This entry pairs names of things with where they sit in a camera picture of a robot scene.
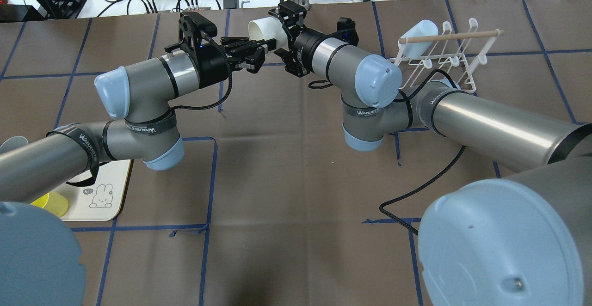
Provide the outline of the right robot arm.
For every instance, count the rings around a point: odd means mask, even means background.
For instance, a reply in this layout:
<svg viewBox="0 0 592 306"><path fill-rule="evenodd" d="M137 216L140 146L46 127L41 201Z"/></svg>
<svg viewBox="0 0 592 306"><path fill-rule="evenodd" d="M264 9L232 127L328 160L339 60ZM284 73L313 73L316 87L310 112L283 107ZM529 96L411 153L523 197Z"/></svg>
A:
<svg viewBox="0 0 592 306"><path fill-rule="evenodd" d="M575 125L471 95L446 74L406 87L397 64L356 47L352 20L326 35L284 1L261 26L287 71L342 91L343 131L360 152L421 125L515 171L436 199L418 236L435 306L591 304L591 125Z"/></svg>

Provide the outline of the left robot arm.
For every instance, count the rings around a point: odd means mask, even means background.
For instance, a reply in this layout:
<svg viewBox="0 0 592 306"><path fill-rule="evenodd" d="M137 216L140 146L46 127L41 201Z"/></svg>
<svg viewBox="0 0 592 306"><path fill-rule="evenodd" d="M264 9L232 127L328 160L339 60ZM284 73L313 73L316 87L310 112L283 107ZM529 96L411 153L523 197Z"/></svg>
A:
<svg viewBox="0 0 592 306"><path fill-rule="evenodd" d="M86 269L80 243L60 218L32 205L61 184L89 188L99 168L142 160L154 171L184 156L169 102L242 69L257 73L277 39L180 34L165 55L100 74L94 81L111 120L70 123L1 155L1 304L80 306ZM72 183L85 172L91 175Z"/></svg>

